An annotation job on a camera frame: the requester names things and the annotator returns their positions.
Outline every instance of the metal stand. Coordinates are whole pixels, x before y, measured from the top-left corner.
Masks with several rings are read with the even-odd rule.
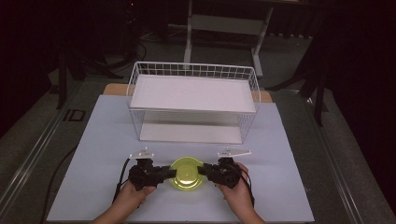
[[[260,63],[259,52],[262,47],[262,41],[265,38],[265,34],[273,10],[274,10],[273,7],[270,7],[268,9],[264,21],[196,15],[196,14],[192,14],[192,0],[190,0],[189,17],[187,19],[187,44],[186,44],[186,49],[184,51],[184,63],[191,62],[192,29],[236,33],[243,35],[257,35],[259,37],[259,40],[256,44],[256,47],[251,50],[251,55],[253,59],[254,68],[256,70],[256,75],[257,77],[262,77],[262,65]]]

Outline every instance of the black cable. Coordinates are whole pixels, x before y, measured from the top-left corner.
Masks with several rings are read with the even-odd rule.
[[[65,161],[65,160],[77,149],[77,147],[78,147],[78,146],[73,147],[73,149],[70,150],[70,151],[64,156],[64,158],[61,160],[61,162],[58,164],[58,166],[56,167],[55,171],[54,171],[53,174],[52,174],[52,177],[51,177],[51,179],[50,179],[50,181],[49,181],[49,186],[48,186],[48,188],[47,188],[47,195],[46,195],[46,199],[45,199],[46,201],[45,201],[45,203],[44,203],[44,211],[43,211],[43,213],[42,213],[42,215],[41,215],[40,223],[44,223],[44,219],[45,219],[46,214],[47,214],[47,205],[48,205],[49,198],[50,198],[50,189],[52,188],[53,180],[55,179],[55,176],[56,176],[56,174],[58,173],[58,170],[61,168],[61,166],[62,166],[62,164],[64,163],[64,161]]]
[[[143,54],[143,56],[139,59],[139,58],[138,58],[139,56],[138,56],[137,53],[136,53],[136,58],[139,59],[139,61],[143,61],[143,60],[145,60],[145,58],[146,58],[146,54],[147,54],[147,52],[148,52],[148,49],[146,48],[146,46],[144,46],[144,45],[143,45],[142,43],[140,43],[140,42],[137,42],[137,44],[143,47],[144,54]]]
[[[113,202],[112,203],[114,203],[114,201],[116,200],[117,196],[120,193],[122,185],[125,183],[125,181],[122,182],[122,178],[123,178],[123,175],[125,173],[125,168],[126,168],[126,165],[128,165],[129,160],[130,160],[129,158],[126,159],[126,161],[125,161],[125,163],[124,163],[124,165],[122,167],[122,171],[121,171],[121,175],[120,175],[120,181],[119,181],[119,183],[116,186],[116,192],[114,193],[114,197],[113,197]]]
[[[237,174],[239,174],[239,177],[241,177],[241,179],[244,181],[244,183],[245,183],[245,185],[247,186],[247,190],[248,190],[248,193],[249,193],[249,196],[250,196],[250,201],[251,201],[251,204],[253,205],[253,207],[254,207],[254,201],[255,201],[255,199],[254,199],[254,197],[253,197],[253,191],[252,191],[252,188],[251,188],[251,179],[250,179],[250,176],[248,175],[248,172],[246,172],[245,170],[243,170],[243,169],[240,169],[241,171],[243,171],[243,172],[245,172],[245,174],[247,175],[247,179],[248,179],[248,181],[243,177],[243,175],[241,174],[241,172],[239,172],[237,169],[235,169],[235,167],[233,167],[233,166],[231,166],[231,165],[227,165],[228,167],[230,167],[231,169],[233,169]]]
[[[102,66],[107,69],[116,69],[116,68],[120,68],[122,66],[126,66],[126,65],[132,63],[132,61],[133,61],[133,57],[132,57],[131,53],[125,53],[124,55],[122,55],[122,57],[123,57],[123,59],[120,62],[111,63],[111,64],[102,64]]]

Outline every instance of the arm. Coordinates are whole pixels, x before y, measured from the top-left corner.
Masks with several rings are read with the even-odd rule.
[[[91,224],[118,224],[124,221],[134,210],[144,203],[146,197],[155,190],[155,187],[147,187],[136,191],[134,185],[127,181],[122,187],[119,196],[113,204]]]
[[[248,168],[241,163],[237,163],[239,167],[248,172]],[[247,174],[242,172],[244,178],[248,178]],[[245,224],[265,224],[265,221],[256,213],[250,200],[248,188],[242,179],[238,184],[230,189],[227,186],[217,185],[219,190],[224,194],[224,199],[227,200],[236,216]]]

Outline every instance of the yellow plate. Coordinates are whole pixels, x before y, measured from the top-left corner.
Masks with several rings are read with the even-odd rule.
[[[171,165],[171,169],[177,170],[177,173],[175,178],[169,180],[177,189],[196,189],[203,182],[202,175],[198,174],[197,166],[203,166],[203,163],[193,157],[182,157]]]

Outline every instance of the table surface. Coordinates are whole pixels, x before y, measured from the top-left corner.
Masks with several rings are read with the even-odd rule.
[[[124,95],[123,88],[124,84],[108,85],[107,95],[99,97],[48,220],[89,221],[105,211],[125,159],[144,147],[154,152],[154,165],[160,166],[182,156],[216,163],[217,152],[226,147],[250,149],[253,155],[238,161],[249,168],[258,213],[268,222],[314,220],[275,104],[261,104],[242,145],[142,142],[134,134],[126,97],[111,95]],[[181,191],[165,181],[128,221],[235,222],[237,218],[211,183],[206,181],[194,191]]]

